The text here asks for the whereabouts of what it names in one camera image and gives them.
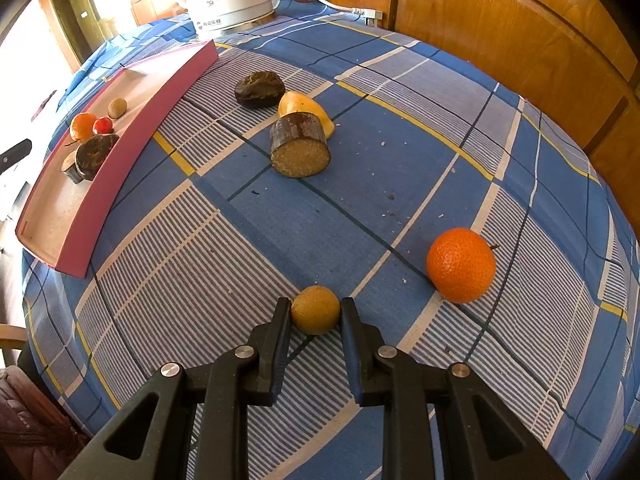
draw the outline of white power cord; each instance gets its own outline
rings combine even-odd
[[[382,19],[382,12],[380,10],[374,9],[359,9],[357,7],[343,7],[340,5],[332,4],[327,0],[318,0],[320,3],[325,4],[327,7],[332,7],[337,10],[345,10],[346,12],[353,12],[354,14],[359,14],[363,16],[367,20],[367,25],[369,25],[369,20],[372,20],[372,24],[375,26],[378,24],[378,20]]]

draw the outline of small round fruit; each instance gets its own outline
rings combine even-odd
[[[495,257],[479,234],[457,227],[435,239],[427,254],[427,275],[445,300],[468,303],[489,289]]]
[[[94,123],[94,134],[104,135],[110,134],[113,131],[113,121],[108,117],[101,117]]]
[[[291,305],[291,320],[305,334],[327,333],[339,319],[340,302],[325,286],[308,286]]]
[[[69,134],[73,140],[85,142],[94,136],[93,128],[97,117],[89,112],[82,112],[76,115],[71,121]]]
[[[109,103],[107,113],[111,119],[119,119],[127,111],[127,101],[122,97],[118,97]]]

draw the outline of tangerine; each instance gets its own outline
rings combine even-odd
[[[438,236],[426,263],[433,285],[453,303],[477,300],[495,276],[495,257],[489,244],[479,234],[462,227]]]
[[[69,134],[73,140],[85,142],[94,136],[94,123],[97,117],[89,112],[76,115],[69,126]]]

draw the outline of metal screw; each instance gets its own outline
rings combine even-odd
[[[178,363],[167,363],[160,368],[160,373],[165,377],[173,377],[177,375],[179,371],[180,365]]]
[[[254,347],[249,345],[242,345],[236,348],[236,357],[241,359],[248,359],[255,353]]]
[[[456,377],[464,379],[471,373],[471,368],[469,368],[464,363],[456,363],[451,367],[451,373]]]
[[[398,350],[396,350],[395,346],[382,345],[380,348],[378,348],[378,355],[385,359],[391,359],[398,355]]]

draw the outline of blue plaid tablecloth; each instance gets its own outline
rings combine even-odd
[[[181,16],[97,53],[52,142],[110,71],[193,35]],[[604,478],[639,424],[639,248],[579,147],[469,63],[319,4],[282,0],[220,41],[132,168],[86,278],[25,254],[30,343],[69,414],[95,433],[162,364],[213,361],[318,283],[417,360],[468,362],[572,479]],[[254,70],[334,120],[325,171],[270,166],[275,108],[234,99]],[[500,244],[468,304],[425,277],[430,244],[457,226]],[[300,345],[277,405],[250,410],[251,478],[380,478],[382,409],[351,398],[339,334]]]

